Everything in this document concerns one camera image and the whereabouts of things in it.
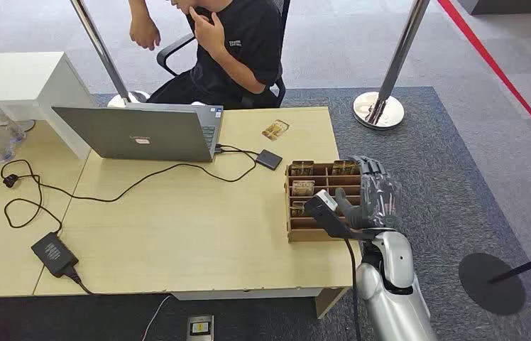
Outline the person's left hand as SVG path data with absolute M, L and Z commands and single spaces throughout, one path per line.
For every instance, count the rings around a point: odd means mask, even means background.
M 194 7 L 189 8 L 189 13 L 195 23 L 195 38 L 209 53 L 224 48 L 224 27 L 216 12 L 211 12 L 211 19 L 199 15 Z

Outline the person's right hand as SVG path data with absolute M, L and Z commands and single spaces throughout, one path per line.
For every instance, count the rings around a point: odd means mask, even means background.
M 129 35 L 131 40 L 143 49 L 155 50 L 160 45 L 160 32 L 146 13 L 131 16 Z

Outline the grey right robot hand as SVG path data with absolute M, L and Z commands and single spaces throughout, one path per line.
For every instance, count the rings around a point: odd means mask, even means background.
M 401 185 L 393 180 L 383 165 L 365 156 L 351 156 L 360 177 L 360 204 L 352 205 L 344 189 L 335 190 L 337 210 L 350 228 L 395 229 L 401 222 L 397 214 Z

